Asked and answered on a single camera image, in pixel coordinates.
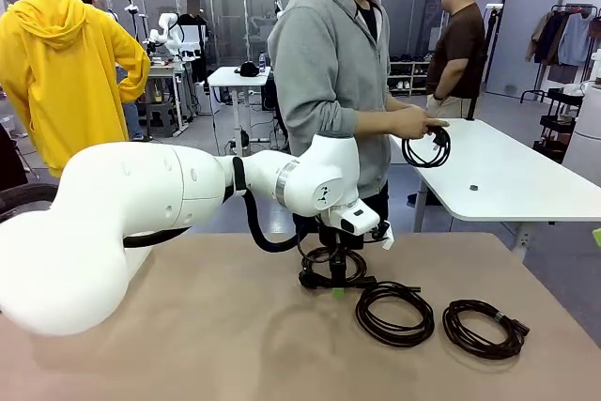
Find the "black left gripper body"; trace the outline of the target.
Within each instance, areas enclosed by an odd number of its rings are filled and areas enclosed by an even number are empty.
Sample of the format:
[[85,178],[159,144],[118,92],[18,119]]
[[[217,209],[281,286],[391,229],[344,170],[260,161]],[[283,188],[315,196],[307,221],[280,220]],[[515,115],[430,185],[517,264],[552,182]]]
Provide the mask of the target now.
[[327,251],[335,251],[340,246],[350,251],[360,251],[363,249],[363,236],[354,236],[333,227],[319,227],[319,242],[321,248]]

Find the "person's right hand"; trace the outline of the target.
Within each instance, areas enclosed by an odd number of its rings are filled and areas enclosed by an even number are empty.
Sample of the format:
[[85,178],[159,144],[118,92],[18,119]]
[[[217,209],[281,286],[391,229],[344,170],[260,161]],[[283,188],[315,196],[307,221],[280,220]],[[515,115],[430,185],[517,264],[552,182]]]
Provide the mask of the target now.
[[391,118],[390,134],[408,140],[423,138],[431,128],[448,126],[447,122],[430,117],[425,110],[416,106],[391,112]]

